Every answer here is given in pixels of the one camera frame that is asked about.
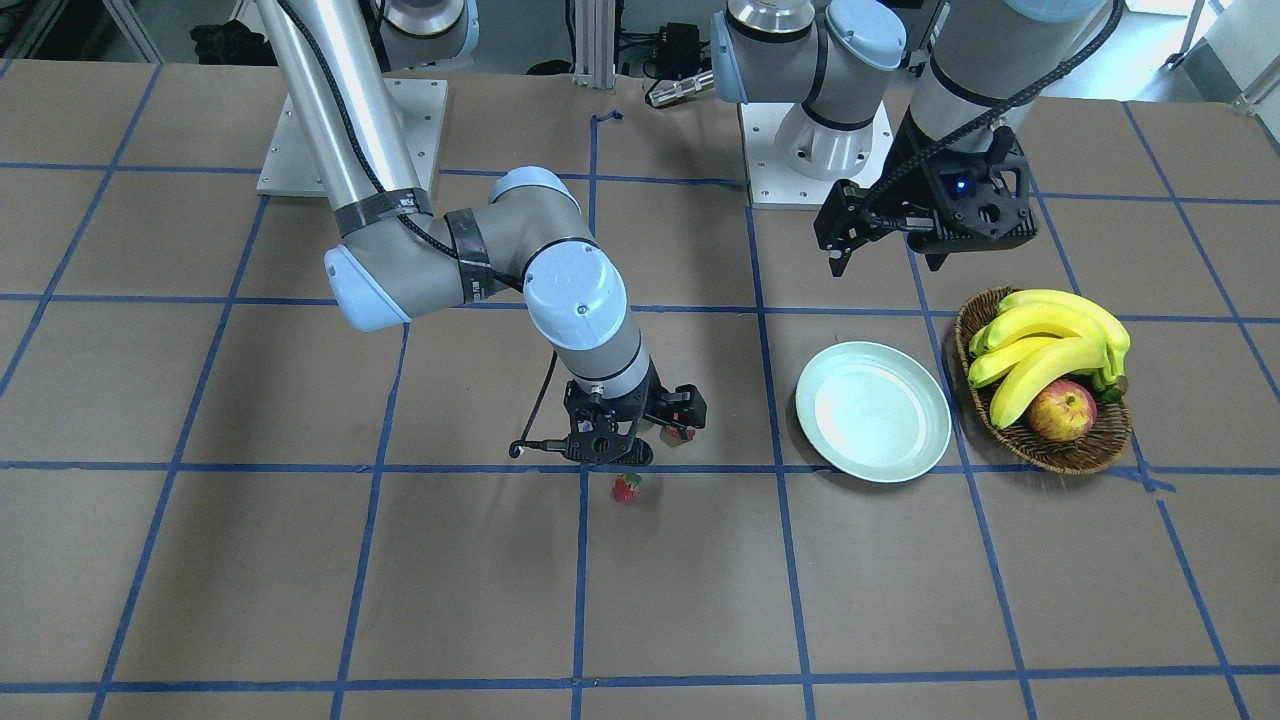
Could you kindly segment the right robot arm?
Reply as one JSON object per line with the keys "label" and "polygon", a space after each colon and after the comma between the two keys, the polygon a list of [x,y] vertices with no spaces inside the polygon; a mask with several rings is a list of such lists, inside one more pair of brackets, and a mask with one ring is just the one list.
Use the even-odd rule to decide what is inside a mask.
{"label": "right robot arm", "polygon": [[621,423],[681,439],[705,427],[694,386],[660,383],[625,281],[556,173],[513,169],[484,206],[435,214],[360,3],[259,8],[340,236],[324,269],[352,327],[379,331],[516,290],[570,373],[570,434],[539,450],[627,451],[635,438]]}

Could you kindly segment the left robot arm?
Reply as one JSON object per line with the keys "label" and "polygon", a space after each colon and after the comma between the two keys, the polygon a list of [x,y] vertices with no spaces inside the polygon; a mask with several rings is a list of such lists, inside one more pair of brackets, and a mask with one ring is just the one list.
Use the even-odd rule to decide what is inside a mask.
{"label": "left robot arm", "polygon": [[1042,91],[1098,51],[1121,1],[952,1],[878,178],[852,177],[908,29],[878,1],[727,1],[710,61],[727,102],[783,102],[786,163],[829,182],[813,223],[841,277],[858,249],[901,233],[932,270],[1015,249],[1039,231],[1018,131]]}

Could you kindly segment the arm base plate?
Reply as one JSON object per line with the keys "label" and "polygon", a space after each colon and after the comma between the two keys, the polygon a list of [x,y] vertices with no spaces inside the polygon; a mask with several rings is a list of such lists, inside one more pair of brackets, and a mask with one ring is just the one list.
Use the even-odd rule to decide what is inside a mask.
{"label": "arm base plate", "polygon": [[755,209],[819,208],[838,179],[874,184],[892,143],[883,104],[860,129],[840,131],[797,102],[739,105],[750,204]]}
{"label": "arm base plate", "polygon": [[[435,193],[445,106],[449,97],[444,79],[384,79],[397,120],[403,131],[419,177],[419,187]],[[262,161],[257,191],[266,196],[324,199],[316,161],[312,159],[300,118],[287,97]]]}

